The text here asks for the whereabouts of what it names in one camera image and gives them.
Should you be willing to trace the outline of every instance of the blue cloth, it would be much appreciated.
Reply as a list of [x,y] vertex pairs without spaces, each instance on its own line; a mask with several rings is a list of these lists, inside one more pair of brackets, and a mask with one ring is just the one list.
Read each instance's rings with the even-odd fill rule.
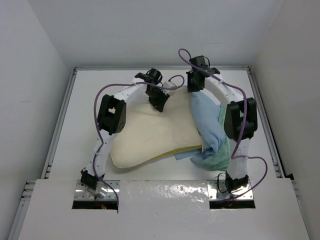
[[230,145],[223,125],[226,109],[202,91],[191,93],[191,111],[194,122],[204,140],[204,149],[175,154],[177,160],[191,157],[195,164],[211,171],[225,171],[229,165]]

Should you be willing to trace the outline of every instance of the purple cable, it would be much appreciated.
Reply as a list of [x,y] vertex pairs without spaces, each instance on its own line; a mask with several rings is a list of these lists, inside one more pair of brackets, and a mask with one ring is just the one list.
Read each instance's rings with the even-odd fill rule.
[[[188,64],[188,65],[191,66],[192,68],[195,68],[195,69],[197,69],[197,70],[199,70],[199,71],[201,71],[201,72],[203,72],[203,73],[205,73],[205,74],[209,74],[211,77],[213,77],[214,79],[218,80],[219,82],[221,81],[221,79],[220,79],[219,77],[217,77],[217,76],[213,75],[212,73],[207,72],[206,70],[204,70],[204,69],[202,69],[202,68],[200,68],[200,67],[197,67],[197,66],[193,65],[192,63],[190,63],[189,61],[187,61],[187,60],[181,55],[181,51],[186,52],[186,53],[189,55],[189,58],[190,58],[190,59],[191,59],[191,54],[190,54],[190,52],[189,52],[187,49],[185,49],[185,48],[180,48],[180,49],[178,50],[178,55],[179,55],[179,57],[182,59],[182,61],[184,61],[186,64]],[[246,120],[247,120],[247,111],[248,111],[248,109],[247,109],[247,108],[248,108],[248,106],[247,106],[247,96],[246,96],[245,91],[244,91],[243,89],[241,89],[240,87],[238,87],[238,86],[234,86],[234,85],[231,85],[231,84],[226,83],[226,82],[223,82],[222,84],[224,84],[224,85],[226,85],[226,86],[228,86],[228,87],[231,87],[231,88],[233,88],[233,89],[237,89],[238,91],[240,91],[240,92],[242,93],[242,95],[243,95],[243,103],[244,103],[243,120],[242,120],[242,123],[241,123],[241,129],[240,129],[240,133],[239,133],[239,138],[238,138],[238,140],[237,140],[237,142],[236,142],[236,145],[235,145],[235,148],[234,148],[234,150],[233,150],[233,152],[232,152],[232,154],[231,154],[231,159],[233,159],[233,160],[234,160],[234,159],[238,159],[238,158],[261,159],[261,160],[264,162],[264,164],[265,164],[265,172],[264,172],[262,178],[261,178],[253,187],[251,187],[250,189],[248,189],[246,192],[241,193],[241,194],[236,195],[236,196],[232,196],[232,197],[230,197],[230,198],[228,198],[228,199],[224,199],[224,200],[219,201],[219,202],[221,202],[221,203],[223,203],[223,202],[228,202],[228,201],[237,199],[237,198],[245,195],[245,194],[248,193],[249,191],[253,190],[256,186],[258,186],[258,185],[265,179],[265,177],[266,177],[266,175],[267,175],[267,173],[268,173],[268,164],[267,164],[267,161],[266,161],[263,157],[261,157],[261,156],[245,156],[245,155],[235,156],[235,154],[236,154],[236,152],[237,152],[237,149],[238,149],[238,147],[239,147],[239,145],[240,145],[240,142],[241,142],[241,140],[242,140],[242,137],[243,137],[243,135],[244,135],[245,124],[246,124]]]
[[139,82],[136,82],[136,83],[131,83],[131,84],[126,84],[126,83],[112,83],[112,84],[109,84],[109,85],[106,85],[104,86],[103,88],[101,88],[98,93],[96,94],[95,96],[95,99],[94,99],[94,104],[93,104],[93,117],[94,117],[94,125],[95,125],[95,129],[98,133],[98,136],[99,136],[99,139],[101,141],[101,145],[99,146],[99,148],[97,149],[94,157],[93,157],[93,161],[92,161],[92,168],[93,168],[93,172],[94,172],[94,176],[99,180],[101,181],[103,184],[105,184],[108,188],[110,188],[114,194],[115,194],[115,197],[116,197],[116,205],[117,207],[119,207],[119,196],[118,194],[116,193],[115,189],[110,186],[110,184],[108,184],[106,181],[104,181],[100,176],[98,176],[98,173],[97,173],[97,170],[96,170],[96,159],[97,159],[97,155],[98,153],[100,152],[101,148],[103,147],[104,145],[104,140],[102,138],[102,135],[101,135],[101,132],[99,130],[99,124],[98,124],[98,120],[97,120],[97,103],[98,103],[98,98],[100,96],[100,94],[107,88],[109,87],[115,87],[115,86],[124,86],[124,87],[131,87],[131,86],[134,86],[134,85],[139,85],[139,84],[146,84],[146,85],[149,85],[149,86],[152,86],[152,87],[155,87],[155,88],[159,88],[159,89],[164,89],[164,90],[177,90],[179,88],[181,88],[184,84],[185,84],[185,78],[178,74],[178,75],[174,75],[172,76],[168,81],[171,81],[172,79],[176,78],[176,77],[181,77],[182,78],[182,84],[179,85],[179,86],[175,86],[175,87],[163,87],[163,86],[158,86],[158,85],[155,85],[155,84],[152,84],[152,83],[149,83],[149,82],[145,82],[145,81],[139,81]]

